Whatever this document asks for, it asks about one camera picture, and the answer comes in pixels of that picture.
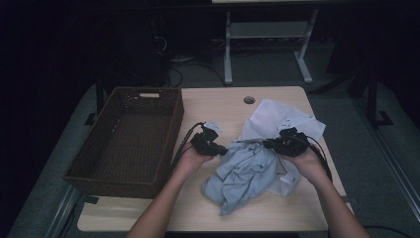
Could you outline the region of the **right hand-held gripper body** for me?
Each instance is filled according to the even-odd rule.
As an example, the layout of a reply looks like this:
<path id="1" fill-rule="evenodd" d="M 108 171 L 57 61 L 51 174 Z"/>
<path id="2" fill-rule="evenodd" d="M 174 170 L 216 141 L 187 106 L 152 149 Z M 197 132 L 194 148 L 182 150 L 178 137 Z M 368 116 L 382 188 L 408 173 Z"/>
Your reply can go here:
<path id="1" fill-rule="evenodd" d="M 278 154 L 287 157 L 297 157 L 308 147 L 307 136 L 303 132 L 299 132 L 295 127 L 290 127 L 279 131 L 275 150 Z"/>

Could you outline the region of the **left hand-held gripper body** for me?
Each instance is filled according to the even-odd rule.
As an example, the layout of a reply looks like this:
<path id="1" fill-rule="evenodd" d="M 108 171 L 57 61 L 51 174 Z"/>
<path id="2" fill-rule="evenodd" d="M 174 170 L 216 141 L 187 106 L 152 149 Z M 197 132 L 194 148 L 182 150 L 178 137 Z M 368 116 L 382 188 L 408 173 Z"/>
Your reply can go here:
<path id="1" fill-rule="evenodd" d="M 218 138 L 221 129 L 215 122 L 199 123 L 202 132 L 196 133 L 191 139 L 191 144 L 199 155 L 213 156 L 212 151 L 215 140 Z"/>

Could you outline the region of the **person's left hand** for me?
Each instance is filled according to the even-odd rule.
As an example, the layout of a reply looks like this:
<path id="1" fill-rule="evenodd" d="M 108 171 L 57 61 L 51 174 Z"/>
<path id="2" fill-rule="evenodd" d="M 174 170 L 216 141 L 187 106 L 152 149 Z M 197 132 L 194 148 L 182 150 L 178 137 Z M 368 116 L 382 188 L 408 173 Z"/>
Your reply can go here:
<path id="1" fill-rule="evenodd" d="M 173 170 L 170 179 L 175 181 L 185 182 L 193 174 L 195 174 L 201 166 L 213 159 L 212 156 L 200 155 L 188 142 L 181 152 L 181 157 Z"/>

